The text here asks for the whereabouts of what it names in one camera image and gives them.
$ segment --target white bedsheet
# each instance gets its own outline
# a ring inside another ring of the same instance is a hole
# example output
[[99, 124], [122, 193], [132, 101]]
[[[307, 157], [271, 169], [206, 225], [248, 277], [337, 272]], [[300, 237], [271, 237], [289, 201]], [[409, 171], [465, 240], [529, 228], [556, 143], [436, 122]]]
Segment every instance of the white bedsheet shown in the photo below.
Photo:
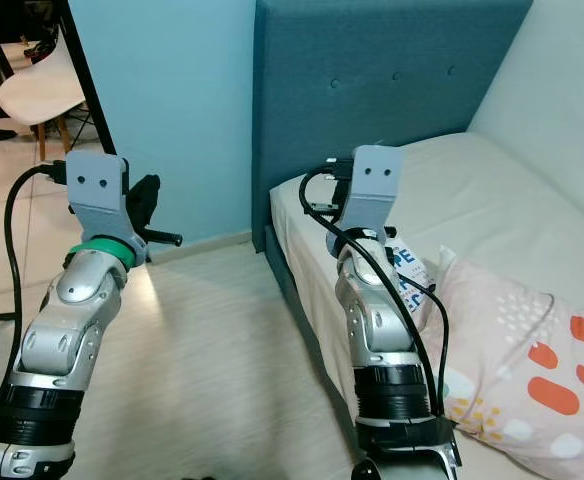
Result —
[[[473, 133], [405, 147], [396, 226], [422, 258], [438, 263], [440, 245], [493, 271], [584, 307], [584, 213], [505, 151]], [[345, 317], [334, 296], [336, 260], [325, 230], [303, 215], [301, 177], [270, 192], [274, 228], [326, 370], [356, 416]], [[308, 199], [328, 201], [334, 182], [317, 178]], [[462, 479], [537, 478], [478, 442], [459, 438]]]

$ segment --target white tag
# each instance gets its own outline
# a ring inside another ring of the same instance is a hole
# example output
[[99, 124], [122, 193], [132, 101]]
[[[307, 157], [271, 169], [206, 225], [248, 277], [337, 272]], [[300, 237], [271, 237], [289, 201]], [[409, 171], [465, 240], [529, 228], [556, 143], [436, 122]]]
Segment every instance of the white tag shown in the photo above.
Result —
[[[410, 250], [403, 239], [390, 238], [385, 246], [394, 252], [394, 268], [399, 274], [425, 288], [434, 285], [434, 278], [428, 273], [425, 264]], [[399, 282], [399, 294], [411, 313], [416, 312], [426, 299], [424, 293], [403, 281]]]

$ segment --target green ring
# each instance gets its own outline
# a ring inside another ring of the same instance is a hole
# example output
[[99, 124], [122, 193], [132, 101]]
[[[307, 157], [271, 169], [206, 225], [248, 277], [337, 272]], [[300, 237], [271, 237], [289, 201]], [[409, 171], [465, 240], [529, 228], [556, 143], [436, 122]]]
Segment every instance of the green ring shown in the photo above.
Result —
[[81, 250], [99, 250], [101, 252], [109, 253], [114, 255], [116, 258], [123, 262], [126, 269], [130, 269], [134, 266], [134, 253], [130, 251], [128, 247], [123, 245], [121, 242], [116, 240], [111, 240], [109, 238], [93, 238], [90, 241], [82, 243], [81, 245], [76, 245], [70, 249], [70, 253], [76, 253]]

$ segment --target white chair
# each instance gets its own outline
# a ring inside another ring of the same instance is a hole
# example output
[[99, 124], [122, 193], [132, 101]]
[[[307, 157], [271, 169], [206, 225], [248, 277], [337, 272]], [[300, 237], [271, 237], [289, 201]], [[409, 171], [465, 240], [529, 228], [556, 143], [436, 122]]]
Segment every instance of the white chair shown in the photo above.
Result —
[[50, 55], [17, 72], [0, 87], [1, 108], [19, 123], [38, 126], [41, 161], [45, 160], [45, 122], [58, 118], [63, 148], [67, 153], [70, 138], [63, 114], [84, 101], [61, 29]]

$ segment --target blue upholstered headboard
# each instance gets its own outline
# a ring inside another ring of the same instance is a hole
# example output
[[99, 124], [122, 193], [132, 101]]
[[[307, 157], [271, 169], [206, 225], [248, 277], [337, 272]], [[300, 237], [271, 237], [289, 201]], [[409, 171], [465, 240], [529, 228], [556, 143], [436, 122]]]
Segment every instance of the blue upholstered headboard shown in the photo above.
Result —
[[269, 190], [361, 144], [469, 125], [532, 0], [258, 0], [252, 238]]

